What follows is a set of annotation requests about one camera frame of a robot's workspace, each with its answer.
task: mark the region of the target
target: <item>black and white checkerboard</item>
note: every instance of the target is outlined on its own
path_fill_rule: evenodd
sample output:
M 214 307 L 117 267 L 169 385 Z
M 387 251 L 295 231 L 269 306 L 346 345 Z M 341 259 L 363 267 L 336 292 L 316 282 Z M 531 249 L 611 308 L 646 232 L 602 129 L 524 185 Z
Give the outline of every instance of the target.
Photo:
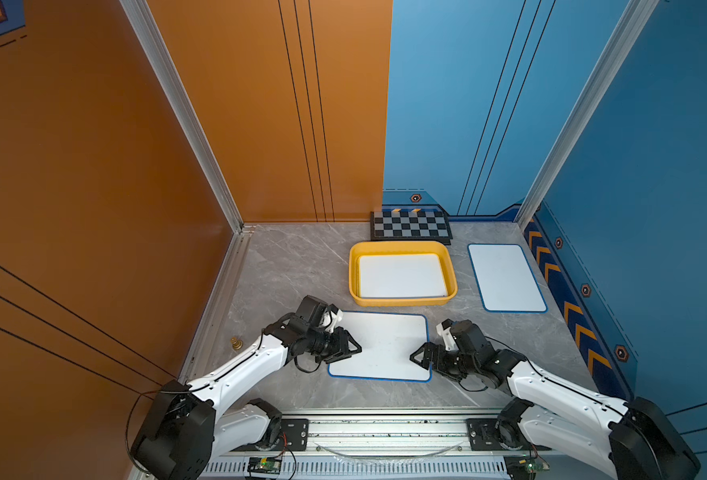
M 443 211 L 402 209 L 373 212 L 372 240 L 436 240 L 449 245 L 452 232 Z

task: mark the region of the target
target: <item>blue wall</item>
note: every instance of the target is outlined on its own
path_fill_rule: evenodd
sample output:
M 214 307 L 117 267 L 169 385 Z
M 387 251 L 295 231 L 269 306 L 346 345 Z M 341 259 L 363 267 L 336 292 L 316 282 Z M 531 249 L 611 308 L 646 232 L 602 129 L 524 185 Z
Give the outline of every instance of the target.
M 660 2 L 545 206 L 636 350 L 636 394 L 707 402 L 707 2 Z
M 452 215 L 520 202 L 626 3 L 394 0 L 384 189 Z

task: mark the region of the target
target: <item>orange wall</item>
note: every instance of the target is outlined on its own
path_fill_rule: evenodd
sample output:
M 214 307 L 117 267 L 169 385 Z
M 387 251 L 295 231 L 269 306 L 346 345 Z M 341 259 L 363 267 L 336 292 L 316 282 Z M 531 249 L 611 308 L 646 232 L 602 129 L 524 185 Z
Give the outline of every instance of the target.
M 390 0 L 149 4 L 244 221 L 369 218 Z
M 25 7 L 27 26 L 0 37 L 18 38 L 0 48 L 0 264 L 177 374 L 228 224 L 118 2 Z M 0 295 L 171 379 L 2 270 Z M 157 388 L 1 299 L 0 327 Z M 0 331 L 0 478 L 124 478 L 135 398 Z

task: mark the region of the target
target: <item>gray marble floor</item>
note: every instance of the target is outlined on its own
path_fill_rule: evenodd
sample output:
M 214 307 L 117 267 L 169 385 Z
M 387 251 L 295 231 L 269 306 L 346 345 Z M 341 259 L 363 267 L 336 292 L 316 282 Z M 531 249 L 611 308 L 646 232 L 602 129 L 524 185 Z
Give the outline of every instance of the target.
M 444 306 L 374 307 L 372 311 L 420 313 L 429 324 L 431 339 L 440 342 L 433 325 L 444 319 L 470 319 L 482 331 L 525 353 L 542 367 L 581 386 L 595 389 L 567 326 L 529 254 L 524 237 L 511 223 L 454 223 L 455 239 L 449 247 L 459 291 Z M 211 367 L 234 356 L 229 339 L 249 343 L 261 328 L 313 295 L 342 310 L 365 310 L 348 293 L 348 253 L 352 245 L 369 239 L 368 224 L 257 225 L 249 246 L 228 319 L 221 327 Z M 548 303 L 545 313 L 492 313 L 484 310 L 468 244 L 520 244 Z M 301 357 L 301 366 L 313 360 Z M 468 389 L 479 388 L 466 379 Z M 279 409 L 299 408 L 497 408 L 510 397 L 500 390 L 466 392 L 434 375 L 428 383 L 337 379 L 322 367 L 312 374 L 285 366 L 259 382 L 241 402 L 261 397 Z

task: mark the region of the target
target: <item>black mounting plate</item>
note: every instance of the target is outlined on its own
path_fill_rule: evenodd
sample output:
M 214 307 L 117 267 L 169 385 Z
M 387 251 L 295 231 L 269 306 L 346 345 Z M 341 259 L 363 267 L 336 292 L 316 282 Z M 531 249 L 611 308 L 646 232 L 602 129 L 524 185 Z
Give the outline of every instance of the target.
M 502 450 L 500 442 L 495 439 L 495 424 L 497 418 L 467 418 L 468 439 L 474 452 L 482 450 Z
M 308 446 L 308 418 L 282 418 L 282 433 L 287 436 L 287 450 L 305 452 Z M 271 452 L 281 452 L 284 447 L 284 437 L 279 440 Z M 253 444 L 236 447 L 234 452 L 259 452 Z

